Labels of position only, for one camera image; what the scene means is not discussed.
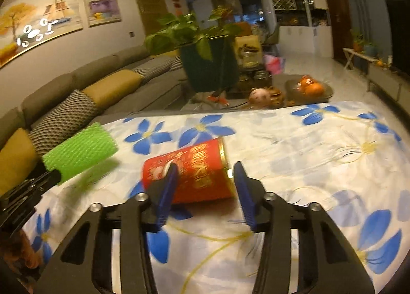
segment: bolt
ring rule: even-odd
[[[312,211],[320,211],[322,209],[319,203],[310,203],[309,208]]]
[[[141,192],[135,195],[134,198],[136,201],[146,201],[148,199],[148,195],[145,192]]]
[[[277,196],[273,192],[267,192],[263,196],[263,198],[265,198],[267,201],[274,201],[276,199],[276,197]]]
[[[100,203],[94,203],[90,206],[91,212],[98,212],[100,209],[102,209],[102,205]]]

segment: small potted plant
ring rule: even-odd
[[[375,58],[378,54],[378,47],[376,44],[366,41],[363,46],[364,54],[366,56]]]
[[[230,13],[221,6],[213,10],[210,21],[218,25],[207,29],[199,27],[194,14],[176,17],[169,13],[158,20],[165,28],[148,35],[145,46],[153,55],[179,49],[189,82],[197,92],[215,91],[215,85],[230,86],[239,76],[233,37],[242,31],[238,25],[225,23]]]
[[[363,44],[364,44],[364,36],[360,31],[356,31],[351,29],[350,32],[352,33],[353,36],[353,50],[356,51],[357,53],[360,53],[363,51]]]

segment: patterned pillow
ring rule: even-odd
[[[36,152],[43,156],[85,127],[98,114],[98,109],[87,95],[73,91],[44,118],[31,132]]]
[[[183,68],[182,61],[181,61],[181,56],[176,56],[174,61],[171,64],[171,68],[169,70],[174,71],[174,70],[178,70],[180,68]]]
[[[169,68],[171,67],[174,59],[175,58],[168,56],[158,56],[134,68],[133,71],[140,74],[144,78],[142,83],[146,84],[152,78],[158,77],[161,74],[169,71]]]

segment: framed painting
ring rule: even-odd
[[[80,29],[78,0],[15,0],[0,9],[0,67],[39,44]]]
[[[117,0],[84,0],[90,27],[121,21]]]

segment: red can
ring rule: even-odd
[[[234,196],[221,137],[146,160],[142,168],[144,188],[146,189],[151,182],[161,179],[171,162],[177,164],[179,170],[179,182],[173,204]]]

